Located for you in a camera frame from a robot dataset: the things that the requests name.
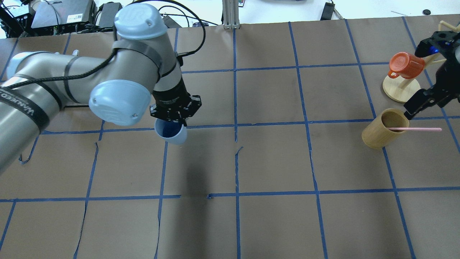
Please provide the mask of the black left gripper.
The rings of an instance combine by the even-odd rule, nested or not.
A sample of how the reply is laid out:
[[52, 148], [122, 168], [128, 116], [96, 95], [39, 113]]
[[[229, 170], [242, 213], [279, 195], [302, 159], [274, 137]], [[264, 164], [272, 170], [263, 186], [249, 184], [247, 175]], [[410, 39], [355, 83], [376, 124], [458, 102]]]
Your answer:
[[186, 120], [193, 117], [201, 107], [201, 96], [191, 95], [185, 99], [184, 104], [174, 104], [163, 108], [155, 103], [150, 106], [149, 112], [153, 118], [186, 125]]

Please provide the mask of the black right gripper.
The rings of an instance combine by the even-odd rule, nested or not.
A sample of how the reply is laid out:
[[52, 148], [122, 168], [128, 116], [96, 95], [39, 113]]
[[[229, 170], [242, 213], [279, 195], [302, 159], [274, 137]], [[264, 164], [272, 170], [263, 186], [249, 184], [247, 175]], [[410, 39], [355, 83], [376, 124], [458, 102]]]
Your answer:
[[431, 37], [418, 44], [415, 56], [426, 57], [430, 49], [437, 49], [447, 61], [438, 68], [436, 83], [428, 90], [418, 90], [404, 104], [404, 116], [408, 120], [428, 107], [438, 105], [443, 108], [453, 99], [459, 99], [459, 33], [435, 31]]

